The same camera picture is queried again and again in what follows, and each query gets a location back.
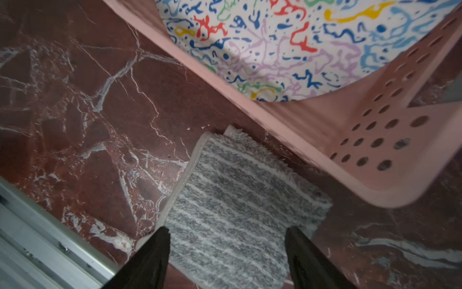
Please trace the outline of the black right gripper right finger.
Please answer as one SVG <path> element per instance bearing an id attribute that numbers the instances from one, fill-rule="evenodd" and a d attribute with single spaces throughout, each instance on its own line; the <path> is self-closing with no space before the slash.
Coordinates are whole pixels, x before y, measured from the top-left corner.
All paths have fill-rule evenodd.
<path id="1" fill-rule="evenodd" d="M 285 248 L 296 289 L 356 287 L 296 226 L 286 230 Z"/>

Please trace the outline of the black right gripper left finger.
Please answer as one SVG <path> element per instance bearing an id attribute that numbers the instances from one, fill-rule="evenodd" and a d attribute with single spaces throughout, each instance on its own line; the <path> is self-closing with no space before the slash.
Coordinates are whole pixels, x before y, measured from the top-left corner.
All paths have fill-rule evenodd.
<path id="1" fill-rule="evenodd" d="M 170 255 L 170 233 L 162 226 L 103 289 L 162 289 Z"/>

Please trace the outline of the grey striped microfibre cloth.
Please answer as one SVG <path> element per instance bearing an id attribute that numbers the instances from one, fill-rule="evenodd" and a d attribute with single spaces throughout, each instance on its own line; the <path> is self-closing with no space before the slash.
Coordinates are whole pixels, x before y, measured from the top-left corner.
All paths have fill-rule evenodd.
<path id="1" fill-rule="evenodd" d="M 323 193 L 248 134 L 204 133 L 158 220 L 170 263 L 202 289 L 280 289 L 285 233 L 312 237 L 332 207 Z"/>

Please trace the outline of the white plate with colourful squiggles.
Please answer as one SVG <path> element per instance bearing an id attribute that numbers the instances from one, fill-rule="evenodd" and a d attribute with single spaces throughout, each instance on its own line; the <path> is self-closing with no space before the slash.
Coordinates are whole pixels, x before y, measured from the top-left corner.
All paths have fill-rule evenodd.
<path id="1" fill-rule="evenodd" d="M 333 92 L 424 38 L 458 1 L 157 1 L 173 43 L 255 101 Z"/>

